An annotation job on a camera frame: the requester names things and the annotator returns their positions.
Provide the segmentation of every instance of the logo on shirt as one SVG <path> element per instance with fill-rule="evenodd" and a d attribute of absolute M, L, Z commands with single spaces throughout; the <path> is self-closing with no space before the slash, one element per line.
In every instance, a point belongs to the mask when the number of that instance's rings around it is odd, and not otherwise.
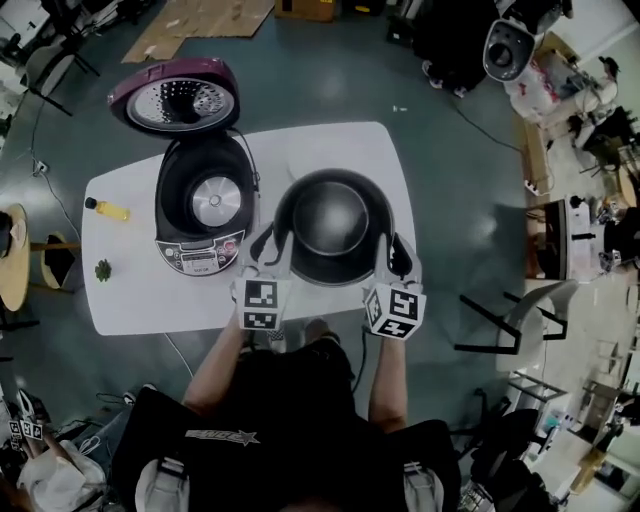
<path fill-rule="evenodd" d="M 231 443 L 240 443 L 244 446 L 255 443 L 260 444 L 256 439 L 257 432 L 229 432 L 227 430 L 187 430 L 185 437 L 193 437 L 195 439 L 213 439 L 216 441 L 229 441 Z"/>

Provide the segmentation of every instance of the cardboard box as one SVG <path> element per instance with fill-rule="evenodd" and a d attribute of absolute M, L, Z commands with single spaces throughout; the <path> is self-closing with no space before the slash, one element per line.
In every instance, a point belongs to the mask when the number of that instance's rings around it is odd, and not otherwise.
<path fill-rule="evenodd" d="M 276 0 L 276 18 L 333 21 L 336 0 Z"/>

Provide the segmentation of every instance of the open lid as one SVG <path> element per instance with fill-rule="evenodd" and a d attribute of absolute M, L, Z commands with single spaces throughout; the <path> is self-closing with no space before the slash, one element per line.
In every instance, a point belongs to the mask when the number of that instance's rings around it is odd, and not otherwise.
<path fill-rule="evenodd" d="M 229 128 L 240 115 L 235 77 L 215 58 L 155 64 L 118 84 L 107 102 L 132 128 L 171 139 Z"/>

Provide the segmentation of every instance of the small green plant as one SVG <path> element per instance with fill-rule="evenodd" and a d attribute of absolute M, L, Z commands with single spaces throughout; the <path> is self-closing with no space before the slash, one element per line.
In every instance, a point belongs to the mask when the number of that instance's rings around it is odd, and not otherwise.
<path fill-rule="evenodd" d="M 111 265 L 107 260 L 100 260 L 96 265 L 96 277 L 100 282 L 108 281 L 111 277 Z"/>

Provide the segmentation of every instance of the gray floor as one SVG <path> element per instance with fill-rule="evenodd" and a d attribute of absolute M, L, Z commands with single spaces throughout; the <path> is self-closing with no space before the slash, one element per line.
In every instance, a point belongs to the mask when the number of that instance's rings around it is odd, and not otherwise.
<path fill-rule="evenodd" d="M 161 153 L 167 142 L 137 134 L 111 117 L 108 91 L 143 65 L 120 64 L 141 26 L 124 25 L 91 37 L 82 54 L 102 73 L 96 79 L 72 67 L 54 97 L 73 118 L 45 105 L 35 153 L 51 167 L 51 183 L 76 226 L 81 225 L 87 182 L 99 174 Z M 245 132 L 315 123 L 379 121 L 389 130 L 402 162 L 415 216 L 419 256 L 428 296 L 426 321 L 407 345 L 411 421 L 442 418 L 452 424 L 476 416 L 471 393 L 502 390 L 492 356 L 454 352 L 458 339 L 492 344 L 496 330 L 463 309 L 465 292 L 500 309 L 502 290 L 524 286 L 524 189 L 520 156 L 489 141 L 453 110 L 453 99 L 429 87 L 411 51 L 384 41 L 385 20 L 357 17 L 332 24 L 269 17 L 252 40 L 191 39 L 178 56 L 217 56 L 240 85 Z M 393 107 L 406 111 L 394 112 Z M 501 86 L 486 80 L 459 103 L 495 137 L 515 143 L 513 114 Z M 0 206 L 24 205 L 32 237 L 60 230 L 74 235 L 42 178 L 30 177 L 28 156 L 40 100 L 29 96 L 14 121 L 0 166 Z M 33 279 L 39 270 L 32 262 Z M 84 290 L 59 296 L 32 290 L 27 314 L 41 325 L 5 335 L 2 368 L 41 396 L 55 422 L 95 411 L 96 392 L 121 393 L 153 382 L 179 397 L 188 382 L 182 363 L 161 335 L 102 337 L 92 325 Z M 357 369 L 360 314 L 330 321 Z M 192 367 L 216 339 L 215 331 L 173 335 Z M 366 400 L 378 344 L 369 342 L 358 407 Z"/>

